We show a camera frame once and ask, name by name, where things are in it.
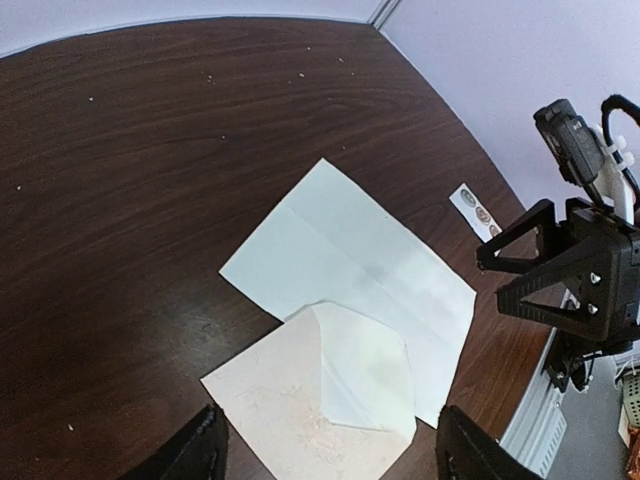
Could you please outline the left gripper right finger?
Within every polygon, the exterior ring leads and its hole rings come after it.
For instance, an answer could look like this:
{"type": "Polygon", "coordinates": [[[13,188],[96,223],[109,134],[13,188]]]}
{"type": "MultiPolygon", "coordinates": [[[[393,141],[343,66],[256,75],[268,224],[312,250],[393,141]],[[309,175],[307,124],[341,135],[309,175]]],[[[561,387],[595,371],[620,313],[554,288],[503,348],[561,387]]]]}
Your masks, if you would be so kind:
{"type": "Polygon", "coordinates": [[[463,410],[444,406],[438,419],[439,479],[535,480],[540,476],[510,456],[463,410]]]}

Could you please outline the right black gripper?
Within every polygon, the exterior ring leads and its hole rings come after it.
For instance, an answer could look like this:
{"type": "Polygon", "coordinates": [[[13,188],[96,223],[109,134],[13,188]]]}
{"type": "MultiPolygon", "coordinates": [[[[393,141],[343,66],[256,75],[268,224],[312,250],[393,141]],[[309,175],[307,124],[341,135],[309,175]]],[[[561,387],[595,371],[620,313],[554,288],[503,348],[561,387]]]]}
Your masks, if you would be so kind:
{"type": "Polygon", "coordinates": [[[477,248],[477,266],[521,275],[498,289],[500,313],[583,338],[585,355],[624,353],[639,339],[639,228],[580,198],[565,207],[575,246],[550,259],[558,226],[555,204],[543,199],[477,248]],[[535,257],[501,255],[530,232],[535,257]]]}

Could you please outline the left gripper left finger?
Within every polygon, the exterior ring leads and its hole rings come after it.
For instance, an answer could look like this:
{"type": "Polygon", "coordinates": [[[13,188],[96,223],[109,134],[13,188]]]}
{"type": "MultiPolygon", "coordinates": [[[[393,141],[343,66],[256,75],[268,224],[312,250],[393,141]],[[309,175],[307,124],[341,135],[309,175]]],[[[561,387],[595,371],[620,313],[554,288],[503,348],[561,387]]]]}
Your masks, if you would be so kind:
{"type": "Polygon", "coordinates": [[[155,453],[121,479],[223,480],[229,429],[223,410],[206,405],[155,453]]]}

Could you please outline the cream envelope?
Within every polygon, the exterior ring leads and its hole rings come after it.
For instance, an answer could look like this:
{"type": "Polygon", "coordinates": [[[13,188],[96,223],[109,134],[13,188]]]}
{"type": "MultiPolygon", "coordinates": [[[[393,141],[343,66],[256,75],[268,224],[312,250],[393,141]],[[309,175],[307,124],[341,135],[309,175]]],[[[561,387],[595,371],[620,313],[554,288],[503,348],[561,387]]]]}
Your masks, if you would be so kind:
{"type": "Polygon", "coordinates": [[[331,302],[299,310],[201,382],[277,479],[378,479],[416,432],[404,340],[331,302]]]}

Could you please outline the sticker strip with seals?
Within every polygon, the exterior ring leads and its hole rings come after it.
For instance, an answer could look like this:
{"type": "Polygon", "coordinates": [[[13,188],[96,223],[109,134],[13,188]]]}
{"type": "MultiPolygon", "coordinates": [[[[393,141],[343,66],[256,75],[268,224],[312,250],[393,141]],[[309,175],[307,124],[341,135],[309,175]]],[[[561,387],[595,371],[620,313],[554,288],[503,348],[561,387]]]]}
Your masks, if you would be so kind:
{"type": "Polygon", "coordinates": [[[449,196],[449,200],[482,242],[486,243],[502,232],[494,217],[465,183],[449,196]]]}

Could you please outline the white paper sheet on table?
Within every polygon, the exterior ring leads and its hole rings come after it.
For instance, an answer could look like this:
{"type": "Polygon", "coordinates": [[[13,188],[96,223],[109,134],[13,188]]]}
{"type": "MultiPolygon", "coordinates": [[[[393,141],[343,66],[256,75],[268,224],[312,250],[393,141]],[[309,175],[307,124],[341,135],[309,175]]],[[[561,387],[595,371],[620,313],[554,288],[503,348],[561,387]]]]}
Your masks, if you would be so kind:
{"type": "Polygon", "coordinates": [[[220,274],[279,320],[304,305],[331,301],[396,330],[408,347],[416,415],[436,426],[476,292],[326,159],[277,204],[220,274]]]}

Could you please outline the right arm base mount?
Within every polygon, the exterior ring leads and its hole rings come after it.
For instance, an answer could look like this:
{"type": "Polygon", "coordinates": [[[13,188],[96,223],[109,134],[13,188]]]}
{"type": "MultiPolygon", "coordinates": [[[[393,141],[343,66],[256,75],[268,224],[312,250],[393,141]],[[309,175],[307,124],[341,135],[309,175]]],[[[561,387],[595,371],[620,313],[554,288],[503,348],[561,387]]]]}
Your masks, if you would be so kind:
{"type": "Polygon", "coordinates": [[[565,393],[572,385],[578,392],[586,392],[593,378],[593,366],[597,353],[579,354],[573,345],[563,336],[556,336],[544,361],[544,370],[551,384],[560,393],[565,393]]]}

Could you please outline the right aluminium frame post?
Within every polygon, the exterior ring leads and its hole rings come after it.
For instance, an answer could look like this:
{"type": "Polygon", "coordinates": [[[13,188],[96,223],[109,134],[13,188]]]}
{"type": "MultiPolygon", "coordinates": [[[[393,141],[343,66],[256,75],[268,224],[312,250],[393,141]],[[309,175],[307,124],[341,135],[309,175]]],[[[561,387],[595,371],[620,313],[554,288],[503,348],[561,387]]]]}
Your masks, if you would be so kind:
{"type": "Polygon", "coordinates": [[[380,0],[367,20],[367,23],[376,29],[381,29],[393,14],[399,3],[400,0],[380,0]]]}

